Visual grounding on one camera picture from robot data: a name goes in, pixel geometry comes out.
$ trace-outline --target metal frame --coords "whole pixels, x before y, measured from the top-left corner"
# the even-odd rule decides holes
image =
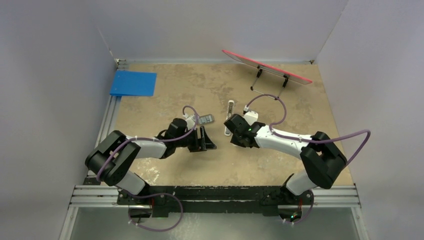
[[[128,70],[130,64],[134,62],[137,61],[118,59],[118,70]],[[121,97],[109,97],[95,147],[114,130],[120,103]],[[87,174],[87,177],[94,176],[95,174],[92,171],[89,171]],[[361,203],[355,185],[333,186],[331,189],[315,188],[312,191],[314,194],[314,208],[351,208],[359,239],[369,240],[363,222]],[[148,205],[117,205],[116,201],[118,199],[118,194],[119,192],[116,187],[103,185],[76,185],[70,199],[59,239],[69,240],[71,238],[79,208],[150,208]],[[279,208],[282,209],[297,207],[297,205],[279,206]]]

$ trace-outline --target beige table surface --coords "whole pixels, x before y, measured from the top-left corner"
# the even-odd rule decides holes
[[[287,105],[287,118],[276,128],[298,134],[321,131],[338,137],[318,67],[274,66],[313,80],[309,85],[288,83],[280,96]],[[303,169],[302,161],[293,156],[271,149],[236,147],[224,135],[228,101],[235,101],[234,113],[243,114],[244,105],[258,95],[250,91],[255,68],[244,64],[131,64],[129,70],[157,73],[154,96],[122,97],[115,129],[130,136],[156,136],[173,118],[182,117],[184,105],[193,106],[199,115],[212,114],[215,118],[205,130],[217,149],[190,153],[178,148],[167,159],[134,161],[130,170],[151,185],[282,185],[290,174]],[[264,72],[255,89],[277,94],[282,83],[281,77]],[[250,109],[259,113],[259,122],[266,124],[283,116],[280,103],[269,97],[259,98]],[[353,184],[347,168],[335,184]]]

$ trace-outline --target metal stand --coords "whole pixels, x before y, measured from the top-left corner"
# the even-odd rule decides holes
[[[126,65],[120,68],[119,64],[121,62],[124,62]],[[127,67],[126,61],[118,61],[118,69],[127,69]],[[114,130],[120,103],[120,97],[109,97],[95,146]],[[148,204],[118,205],[117,202],[120,198],[118,189],[116,187],[98,185],[100,183],[95,181],[95,174],[91,171],[88,172],[84,183],[89,185],[76,185],[73,190],[63,228],[60,233],[60,240],[69,240],[71,238],[79,208],[150,209]],[[361,203],[356,186],[333,186],[331,189],[315,188],[312,192],[314,194],[314,208],[351,208],[359,239],[369,240],[362,218]],[[278,209],[293,209],[297,207],[298,205],[279,205]]]
[[[261,76],[262,71],[263,71],[263,69],[261,68],[261,66],[258,66],[257,69],[258,69],[258,71],[257,71],[257,74],[256,74],[256,79],[253,81],[252,85],[250,86],[250,90],[251,91],[254,91],[254,92],[257,92],[259,94],[264,94],[263,92],[258,91],[258,90],[256,90],[256,89],[253,88],[253,86],[256,84],[256,82],[258,81],[258,79]],[[287,86],[287,83],[289,82],[289,77],[290,77],[289,75],[284,75],[284,82],[282,84],[282,88],[280,89],[280,91],[279,91],[279,93],[277,95],[277,98],[280,97],[281,93],[283,92],[283,89]]]

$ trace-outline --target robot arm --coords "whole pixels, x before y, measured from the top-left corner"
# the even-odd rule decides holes
[[[187,119],[175,118],[169,124],[168,129],[161,131],[153,140],[135,140],[128,143],[114,156],[114,159],[105,166],[103,172],[100,174],[100,179],[108,186],[118,186],[133,195],[137,195],[143,189],[148,188],[149,184],[129,170],[134,159],[165,159],[171,156],[176,148],[188,148],[191,153],[217,148],[206,134],[204,126],[201,126],[199,129],[200,137],[198,137],[197,129],[195,129],[188,136],[180,140],[167,142],[160,141],[181,137],[193,126],[193,116]],[[95,174],[98,174],[100,168],[110,157],[111,152],[128,139],[132,139],[132,137],[126,136],[118,130],[111,132],[90,153],[90,155],[88,155],[85,160],[85,165]]]
[[[330,189],[345,168],[347,160],[334,143],[314,144],[303,140],[328,140],[328,135],[317,132],[314,135],[300,135],[274,130],[284,136],[299,138],[298,141],[275,136],[268,125],[261,122],[249,124],[238,114],[232,115],[224,125],[233,133],[231,143],[243,148],[267,148],[289,154],[303,162],[305,170],[292,174],[281,190],[295,196],[321,187]]]

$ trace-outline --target red-edged board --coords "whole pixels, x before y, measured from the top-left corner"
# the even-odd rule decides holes
[[[311,84],[312,83],[311,80],[309,80],[305,77],[296,75],[296,74],[288,72],[288,71],[281,70],[279,68],[276,68],[274,66],[270,66],[270,65],[262,63],[262,62],[252,60],[252,59],[247,58],[245,56],[238,55],[237,53],[230,52],[230,51],[227,51],[227,50],[224,50],[224,49],[222,50],[222,52],[225,53],[226,55],[228,55],[230,58],[236,60],[236,61],[250,65],[250,66],[255,67],[255,68],[265,70],[267,72],[273,73],[273,74],[281,76],[281,77],[287,76],[289,80],[295,81],[297,83],[300,83],[300,84]]]

